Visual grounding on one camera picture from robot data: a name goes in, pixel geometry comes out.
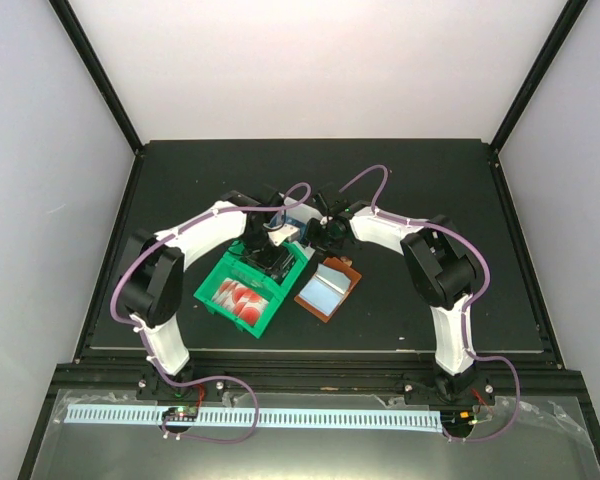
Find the white bin with blue cards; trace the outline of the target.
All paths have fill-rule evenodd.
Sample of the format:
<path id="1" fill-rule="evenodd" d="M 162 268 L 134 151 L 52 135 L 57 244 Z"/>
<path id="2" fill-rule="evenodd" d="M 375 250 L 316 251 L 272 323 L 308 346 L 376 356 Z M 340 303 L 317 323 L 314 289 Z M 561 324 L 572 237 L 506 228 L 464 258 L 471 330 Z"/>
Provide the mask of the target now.
<path id="1" fill-rule="evenodd" d="M 307 227 L 312 220 L 320 220 L 320 213 L 306 204 L 277 213 L 272 219 L 272 231 L 268 233 L 270 242 L 275 246 L 283 243 L 300 249 L 307 259 L 311 259 L 315 249 L 306 239 Z"/>

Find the brown leather card holder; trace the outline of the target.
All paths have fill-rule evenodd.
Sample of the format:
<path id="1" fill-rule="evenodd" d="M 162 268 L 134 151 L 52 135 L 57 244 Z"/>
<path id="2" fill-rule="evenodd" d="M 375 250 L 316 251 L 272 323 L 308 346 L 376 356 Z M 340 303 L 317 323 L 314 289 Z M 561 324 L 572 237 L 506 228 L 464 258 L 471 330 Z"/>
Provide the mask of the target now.
<path id="1" fill-rule="evenodd" d="M 328 323 L 361 278 L 348 258 L 327 258 L 317 266 L 294 301 L 321 322 Z"/>

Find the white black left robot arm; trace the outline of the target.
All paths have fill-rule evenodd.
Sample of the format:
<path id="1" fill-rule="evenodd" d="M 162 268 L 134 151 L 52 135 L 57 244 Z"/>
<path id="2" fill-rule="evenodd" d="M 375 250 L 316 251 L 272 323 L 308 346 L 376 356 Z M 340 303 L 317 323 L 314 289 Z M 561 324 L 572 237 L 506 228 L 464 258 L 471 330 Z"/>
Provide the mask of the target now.
<path id="1" fill-rule="evenodd" d="M 177 321 L 188 267 L 243 235 L 251 213 L 277 214 L 301 204 L 288 197 L 280 205 L 265 206 L 244 196 L 226 196 L 180 225 L 129 240 L 110 315 L 140 336 L 147 360 L 161 373 L 159 386 L 171 398 L 187 397 L 195 384 L 193 372 L 184 368 L 190 354 Z"/>

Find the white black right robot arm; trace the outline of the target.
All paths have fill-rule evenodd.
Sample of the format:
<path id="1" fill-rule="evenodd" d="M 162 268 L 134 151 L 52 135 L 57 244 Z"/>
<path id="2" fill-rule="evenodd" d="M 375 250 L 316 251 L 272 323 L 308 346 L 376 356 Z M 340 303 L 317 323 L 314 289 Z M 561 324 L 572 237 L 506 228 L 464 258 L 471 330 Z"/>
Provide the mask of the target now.
<path id="1" fill-rule="evenodd" d="M 484 269 L 476 254 L 454 237 L 456 225 L 444 215 L 408 218 L 332 192 L 318 191 L 311 204 L 320 214 L 306 231 L 314 248 L 331 255 L 346 241 L 367 242 L 404 257 L 416 292 L 431 309 L 435 361 L 442 371 L 434 379 L 436 394 L 447 403 L 459 402 L 471 390 L 466 373 L 475 353 L 471 327 L 461 311 L 484 279 Z"/>

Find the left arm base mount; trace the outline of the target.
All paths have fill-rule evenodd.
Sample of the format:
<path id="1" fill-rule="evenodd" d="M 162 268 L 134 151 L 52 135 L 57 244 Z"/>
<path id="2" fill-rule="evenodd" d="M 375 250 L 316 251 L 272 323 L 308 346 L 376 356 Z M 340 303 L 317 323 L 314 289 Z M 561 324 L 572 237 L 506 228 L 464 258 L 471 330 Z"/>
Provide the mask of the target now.
<path id="1" fill-rule="evenodd" d="M 137 381 L 137 398 L 185 403 L 213 400 L 221 395 L 226 380 L 211 380 L 195 386 L 174 386 L 166 382 L 157 370 L 144 369 Z"/>

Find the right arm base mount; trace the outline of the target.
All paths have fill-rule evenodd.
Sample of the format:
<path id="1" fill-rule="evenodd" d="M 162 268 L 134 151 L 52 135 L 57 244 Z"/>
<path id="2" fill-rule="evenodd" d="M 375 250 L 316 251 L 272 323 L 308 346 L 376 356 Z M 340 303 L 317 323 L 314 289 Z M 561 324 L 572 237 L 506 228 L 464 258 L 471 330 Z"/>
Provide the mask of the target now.
<path id="1" fill-rule="evenodd" d="M 407 403 L 457 407 L 495 404 L 491 381 L 475 368 L 456 376 L 442 370 L 407 372 L 398 389 Z"/>

